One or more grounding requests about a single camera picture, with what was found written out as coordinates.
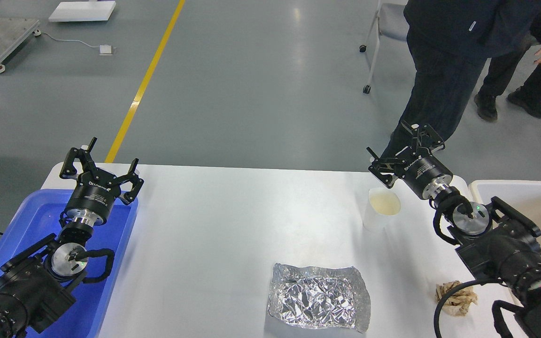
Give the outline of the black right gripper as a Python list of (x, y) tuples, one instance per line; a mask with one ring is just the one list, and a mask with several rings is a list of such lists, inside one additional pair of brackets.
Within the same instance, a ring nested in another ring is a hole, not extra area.
[[(433, 156), (434, 151), (444, 150), (445, 141), (429, 124), (410, 125), (402, 121), (401, 125), (410, 135), (410, 146), (406, 150), (415, 158), (404, 167), (402, 179), (420, 199), (435, 199), (449, 187), (453, 179), (453, 173)], [(380, 157), (370, 147), (366, 147), (366, 150), (370, 154), (368, 171), (391, 189), (399, 179), (395, 175), (395, 167), (402, 166), (404, 159)]]

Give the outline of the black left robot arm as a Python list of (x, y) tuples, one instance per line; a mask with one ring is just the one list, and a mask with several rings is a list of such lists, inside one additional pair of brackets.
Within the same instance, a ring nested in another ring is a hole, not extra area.
[(129, 205), (137, 199), (144, 180), (138, 159), (121, 176), (97, 167), (96, 141), (71, 148), (63, 162), (60, 178), (77, 185), (60, 213), (60, 233), (45, 236), (0, 268), (0, 338), (24, 338), (29, 327), (43, 332), (75, 304), (77, 286), (103, 282), (112, 273), (116, 253), (88, 250), (86, 244), (94, 227), (108, 221), (116, 200)]

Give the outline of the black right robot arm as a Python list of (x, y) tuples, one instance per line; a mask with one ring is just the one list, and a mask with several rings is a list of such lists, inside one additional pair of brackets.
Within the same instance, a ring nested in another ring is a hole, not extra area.
[(444, 140), (428, 124), (400, 123), (410, 137), (410, 145), (392, 157), (380, 157), (373, 150), (369, 171), (387, 188), (403, 180), (421, 200), (434, 209), (433, 229), (456, 252), (474, 280), (453, 287), (439, 297), (433, 327), (440, 332), (440, 313), (449, 297), (475, 285), (498, 283), (507, 286), (520, 305), (502, 300), (492, 304), (496, 332), (502, 338), (512, 334), (502, 310), (514, 314), (529, 338), (541, 338), (541, 229), (518, 210), (498, 197), (483, 205), (468, 201), (451, 185), (453, 173), (434, 155), (445, 148)]

